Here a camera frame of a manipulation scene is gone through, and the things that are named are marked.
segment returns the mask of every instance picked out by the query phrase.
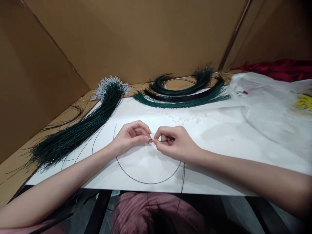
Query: brown cardboard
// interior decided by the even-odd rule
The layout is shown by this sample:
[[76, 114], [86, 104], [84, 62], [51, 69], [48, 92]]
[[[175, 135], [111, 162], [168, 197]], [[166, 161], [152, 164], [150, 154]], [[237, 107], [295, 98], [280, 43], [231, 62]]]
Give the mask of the brown cardboard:
[[[80, 116], [80, 118], [78, 118], [76, 121], [72, 122], [67, 126], [61, 127], [61, 129], [71, 126], [72, 124], [75, 124], [86, 113], [88, 113], [89, 110], [92, 109], [92, 107], [97, 103], [97, 101], [89, 101], [91, 95], [93, 95], [93, 93], [90, 91], [82, 98], [80, 98], [77, 102], [74, 103], [74, 105], [82, 107], [84, 109], [84, 112]], [[53, 125], [61, 121], [67, 121], [69, 119], [72, 119], [76, 115], [77, 115], [76, 110], [68, 108], [56, 119], [54, 119], [49, 125]], [[28, 148], [34, 146], [34, 144], [40, 141], [42, 137], [55, 133], [58, 130], [59, 129], [51, 129], [39, 132], [37, 135], [31, 138], [26, 144], [24, 144], [21, 148], [19, 148], [15, 153], [13, 153], [7, 160], [5, 160], [2, 164], [0, 164], [0, 209], [10, 201], [10, 199], [14, 196], [14, 194], [18, 191], [18, 189], [23, 185], [24, 182], [26, 182], [27, 178], [31, 176], [31, 174], [36, 169], [36, 165], [32, 165], [30, 168], [24, 168], [20, 171], [18, 170], [29, 160]]]
[[89, 89], [21, 1], [0, 1], [0, 163]]
[[217, 68], [246, 0], [25, 0], [91, 89]]
[[301, 2], [264, 0], [231, 68], [246, 61], [312, 60], [312, 30]]

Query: finger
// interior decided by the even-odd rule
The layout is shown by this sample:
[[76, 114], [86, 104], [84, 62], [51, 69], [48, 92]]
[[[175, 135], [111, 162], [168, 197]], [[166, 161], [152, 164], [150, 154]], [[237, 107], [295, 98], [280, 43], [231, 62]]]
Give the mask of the finger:
[[136, 137], [136, 132], [133, 128], [128, 129], [128, 133], [130, 134], [131, 137]]
[[162, 134], [166, 136], [176, 136], [176, 127], [159, 127], [157, 132], [155, 133], [154, 139], [158, 139]]
[[149, 138], [147, 136], [136, 136], [130, 139], [131, 146], [139, 145], [142, 143], [148, 143]]
[[174, 143], [175, 140], [170, 140], [168, 141], [168, 145], [172, 145]]
[[165, 145], [169, 145], [169, 143], [167, 142], [168, 138], [165, 135], [161, 135], [160, 139], [162, 140], [162, 143]]
[[146, 132], [148, 132], [149, 134], [151, 134], [152, 132], [150, 131], [150, 128], [145, 124], [143, 123], [141, 120], [138, 120], [138, 121], [134, 121], [132, 123], [128, 123], [129, 127], [131, 128], [137, 128], [137, 127], [141, 127], [141, 128], [144, 128]]
[[153, 142], [156, 145], [157, 150], [161, 153], [167, 154], [168, 152], [170, 152], [170, 146], [163, 144], [157, 139], [154, 139]]
[[148, 134], [147, 131], [144, 128], [138, 127], [138, 128], [135, 128], [134, 131], [136, 132], [137, 136], [138, 135], [145, 135], [148, 138], [150, 138], [150, 134]]

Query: hand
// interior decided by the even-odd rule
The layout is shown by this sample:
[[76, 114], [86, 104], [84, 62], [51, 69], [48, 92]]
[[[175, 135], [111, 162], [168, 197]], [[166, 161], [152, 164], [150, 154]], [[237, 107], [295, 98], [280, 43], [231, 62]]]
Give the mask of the hand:
[[107, 146], [114, 156], [120, 156], [133, 146], [152, 142], [151, 131], [142, 121], [124, 124], [114, 140]]
[[159, 127], [153, 142], [161, 153], [184, 162], [190, 162], [202, 150], [183, 126]]

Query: plastic bag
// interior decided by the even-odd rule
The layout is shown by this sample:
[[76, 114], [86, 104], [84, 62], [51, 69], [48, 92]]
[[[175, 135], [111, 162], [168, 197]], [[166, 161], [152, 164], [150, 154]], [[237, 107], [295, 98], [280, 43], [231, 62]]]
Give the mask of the plastic bag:
[[232, 77], [228, 92], [242, 106], [247, 122], [267, 138], [312, 159], [312, 111], [294, 104], [301, 94], [311, 95], [312, 80], [276, 81], [256, 73]]

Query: red fabric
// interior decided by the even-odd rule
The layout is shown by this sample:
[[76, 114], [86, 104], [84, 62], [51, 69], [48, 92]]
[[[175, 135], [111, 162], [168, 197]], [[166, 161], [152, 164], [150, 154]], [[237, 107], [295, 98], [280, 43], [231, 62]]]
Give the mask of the red fabric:
[[275, 62], [262, 62], [234, 68], [266, 75], [274, 80], [294, 82], [312, 78], [312, 61], [281, 59]]

